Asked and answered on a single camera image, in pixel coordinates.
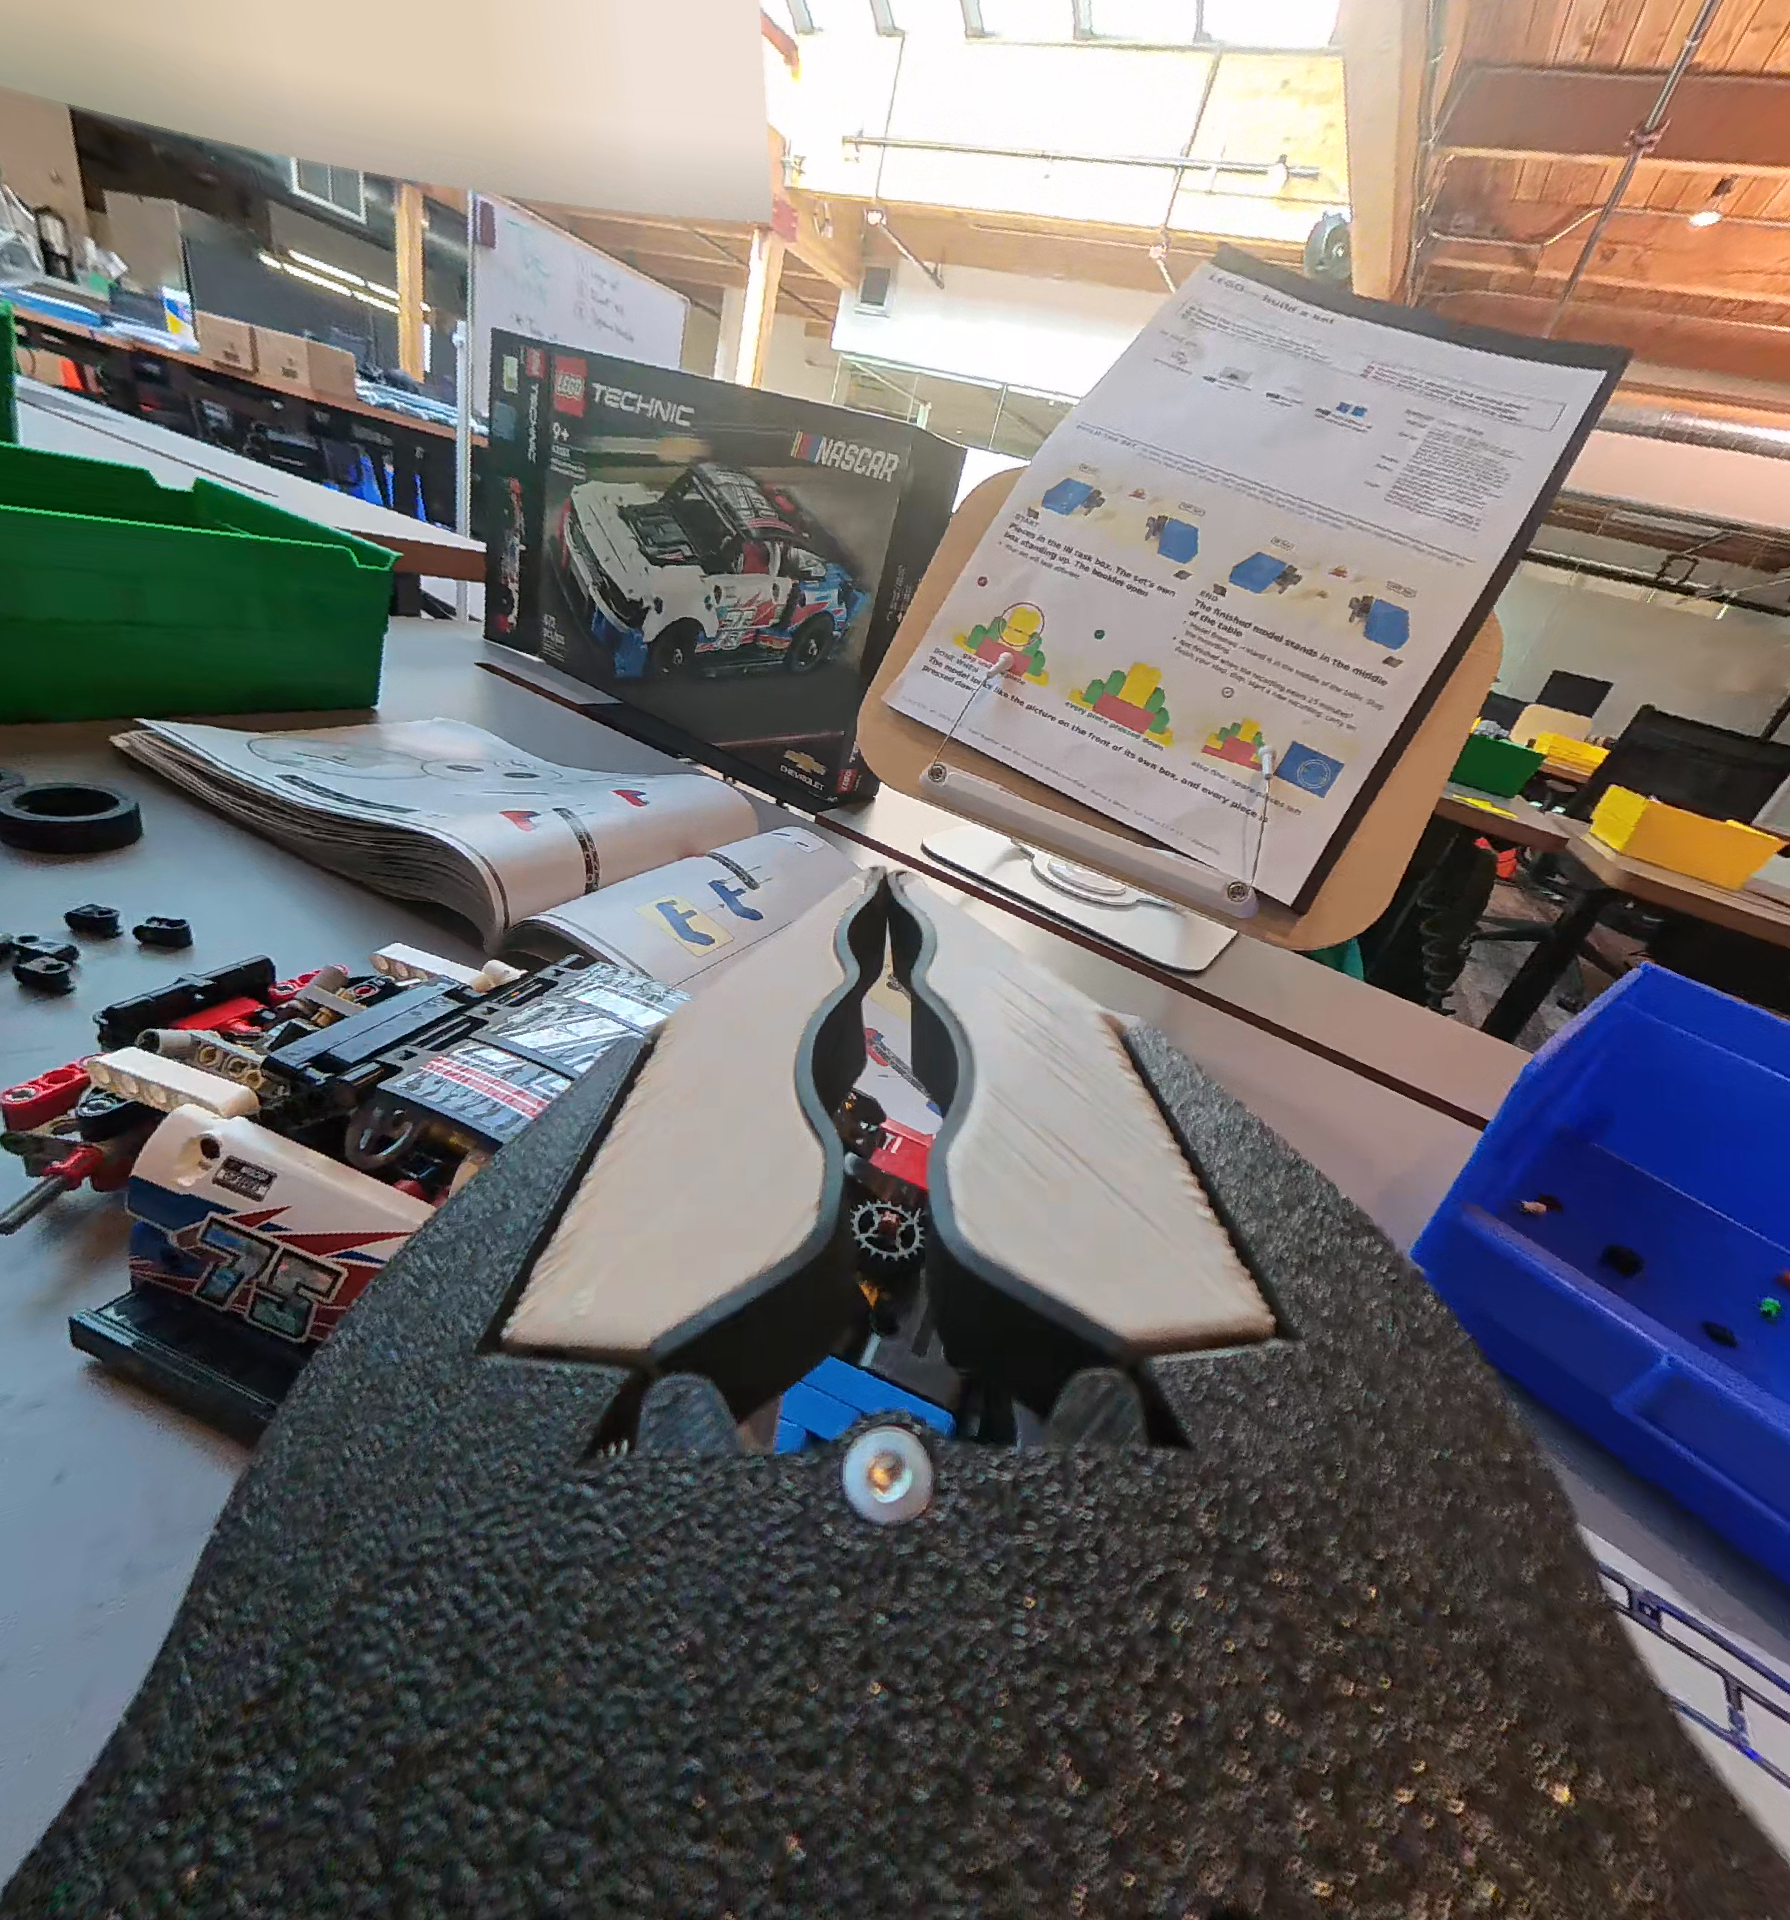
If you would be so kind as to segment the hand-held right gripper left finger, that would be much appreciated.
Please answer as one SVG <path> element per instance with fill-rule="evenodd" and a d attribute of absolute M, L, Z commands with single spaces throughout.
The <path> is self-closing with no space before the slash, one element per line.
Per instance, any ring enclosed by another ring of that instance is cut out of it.
<path fill-rule="evenodd" d="M 697 1375 L 739 1418 L 816 1368 L 863 1300 L 836 1114 L 866 1063 L 885 870 L 856 870 L 671 1014 L 572 1189 L 500 1352 Z"/>

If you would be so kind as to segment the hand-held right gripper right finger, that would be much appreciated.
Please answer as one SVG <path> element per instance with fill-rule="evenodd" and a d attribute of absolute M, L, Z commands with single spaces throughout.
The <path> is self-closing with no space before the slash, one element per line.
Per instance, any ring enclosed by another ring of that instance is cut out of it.
<path fill-rule="evenodd" d="M 1082 1373 L 1277 1336 L 1120 1014 L 911 873 L 890 964 L 939 1112 L 925 1270 L 962 1371 L 1045 1418 Z"/>

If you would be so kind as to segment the toy brick race car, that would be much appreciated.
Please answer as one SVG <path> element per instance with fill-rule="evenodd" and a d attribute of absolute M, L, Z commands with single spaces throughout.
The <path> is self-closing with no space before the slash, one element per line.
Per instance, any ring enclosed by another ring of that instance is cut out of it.
<path fill-rule="evenodd" d="M 257 1436 L 391 1256 L 549 1110 L 594 1093 L 598 1133 L 549 1180 L 547 1230 L 525 1242 L 499 1310 L 500 1352 L 652 1041 L 723 967 L 678 988 L 586 957 L 469 969 L 391 947 L 363 973 L 279 980 L 257 957 L 124 999 L 102 1011 L 95 1055 L 2 1096 L 2 1145 L 35 1192 L 0 1213 L 0 1234 L 58 1194 L 119 1192 L 130 1283 L 76 1312 L 74 1343 L 211 1427 Z M 863 1307 L 829 1356 L 758 1406 L 776 1411 L 781 1453 L 871 1417 L 939 1436 L 967 1422 L 918 1303 L 932 1140 L 859 1079 L 836 1114 L 847 1145 L 836 1251 Z"/>

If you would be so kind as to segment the white stand base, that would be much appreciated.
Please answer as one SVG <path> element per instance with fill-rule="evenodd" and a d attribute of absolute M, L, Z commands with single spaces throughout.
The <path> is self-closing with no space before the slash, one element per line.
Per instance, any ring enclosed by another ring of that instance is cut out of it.
<path fill-rule="evenodd" d="M 1249 879 L 1127 839 L 934 760 L 925 795 L 958 818 L 927 854 L 957 877 L 1171 973 L 1206 971 L 1261 900 Z"/>

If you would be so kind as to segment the open building instruction booklet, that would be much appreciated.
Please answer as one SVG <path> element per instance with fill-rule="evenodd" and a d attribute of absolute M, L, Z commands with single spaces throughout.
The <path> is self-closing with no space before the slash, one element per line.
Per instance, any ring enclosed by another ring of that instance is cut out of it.
<path fill-rule="evenodd" d="M 241 732 L 142 722 L 112 746 L 373 893 L 474 924 L 499 961 L 586 957 L 685 987 L 864 870 L 697 769 L 598 771 L 431 719 Z"/>

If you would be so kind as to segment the black toy set box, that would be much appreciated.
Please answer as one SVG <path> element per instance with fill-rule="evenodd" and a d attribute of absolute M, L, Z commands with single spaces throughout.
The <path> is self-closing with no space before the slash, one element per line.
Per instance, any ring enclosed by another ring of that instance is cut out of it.
<path fill-rule="evenodd" d="M 876 417 L 497 330 L 485 633 L 614 724 L 781 800 L 866 799 L 866 685 L 967 450 Z"/>

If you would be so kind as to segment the blue plastic bin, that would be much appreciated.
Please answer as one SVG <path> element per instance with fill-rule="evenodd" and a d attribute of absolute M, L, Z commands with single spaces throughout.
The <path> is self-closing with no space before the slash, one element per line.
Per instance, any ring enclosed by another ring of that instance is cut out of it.
<path fill-rule="evenodd" d="M 1644 966 L 1540 1048 L 1413 1256 L 1507 1377 L 1790 1585 L 1790 1021 Z"/>

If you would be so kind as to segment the printed instruction sheet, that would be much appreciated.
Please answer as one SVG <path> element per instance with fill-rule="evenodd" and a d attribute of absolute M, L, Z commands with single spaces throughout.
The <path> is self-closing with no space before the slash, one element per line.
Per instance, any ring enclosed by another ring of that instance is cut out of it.
<path fill-rule="evenodd" d="M 1629 362 L 1223 247 L 1014 477 L 890 705 L 1305 908 Z"/>

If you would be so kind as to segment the background wooden workbench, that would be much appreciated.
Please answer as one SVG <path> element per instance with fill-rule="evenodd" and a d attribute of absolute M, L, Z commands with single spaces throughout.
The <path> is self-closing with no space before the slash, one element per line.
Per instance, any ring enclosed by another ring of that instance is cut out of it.
<path fill-rule="evenodd" d="M 1434 818 L 1491 842 L 1559 854 L 1570 875 L 1570 905 L 1559 912 L 1556 924 L 1540 931 L 1533 952 L 1484 1020 L 1484 1032 L 1495 1039 L 1519 1041 L 1528 1023 L 1540 1014 L 1543 1001 L 1587 950 L 1597 924 L 1615 900 L 1650 905 L 1790 952 L 1789 887 L 1749 879 L 1742 889 L 1731 891 L 1634 860 L 1625 851 L 1606 849 L 1585 821 L 1526 802 L 1517 802 L 1516 809 L 1488 809 L 1484 799 L 1455 786 L 1437 799 Z"/>

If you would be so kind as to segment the sticker sheet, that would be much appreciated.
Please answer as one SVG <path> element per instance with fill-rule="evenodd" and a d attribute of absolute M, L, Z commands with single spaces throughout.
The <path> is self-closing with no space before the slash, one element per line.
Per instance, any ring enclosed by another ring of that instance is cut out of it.
<path fill-rule="evenodd" d="M 1630 1646 L 1690 1739 L 1765 1834 L 1790 1857 L 1790 1660 L 1719 1624 L 1664 1573 L 1583 1531 Z"/>

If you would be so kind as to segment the long wooden workbench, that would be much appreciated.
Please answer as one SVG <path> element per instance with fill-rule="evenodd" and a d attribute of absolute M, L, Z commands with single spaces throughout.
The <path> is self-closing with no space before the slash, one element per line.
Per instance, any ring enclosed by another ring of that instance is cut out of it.
<path fill-rule="evenodd" d="M 394 513 L 459 524 L 452 410 L 436 417 L 359 372 L 358 398 L 344 405 L 218 370 L 201 360 L 194 327 L 105 323 L 74 304 L 20 301 L 16 334 L 18 362 L 39 381 Z"/>

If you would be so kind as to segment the whiteboard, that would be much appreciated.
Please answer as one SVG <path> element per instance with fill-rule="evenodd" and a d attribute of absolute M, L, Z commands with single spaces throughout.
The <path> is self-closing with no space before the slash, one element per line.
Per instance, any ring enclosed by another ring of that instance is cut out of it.
<path fill-rule="evenodd" d="M 523 207 L 469 196 L 469 374 L 478 426 L 509 388 L 493 332 L 678 370 L 688 299 Z"/>

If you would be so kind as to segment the silver ventilation duct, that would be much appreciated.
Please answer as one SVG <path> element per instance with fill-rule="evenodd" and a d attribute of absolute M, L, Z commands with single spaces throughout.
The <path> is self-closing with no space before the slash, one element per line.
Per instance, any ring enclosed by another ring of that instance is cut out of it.
<path fill-rule="evenodd" d="M 1790 421 L 1704 410 L 1672 397 L 1618 397 L 1604 409 L 1599 430 L 1790 463 Z"/>

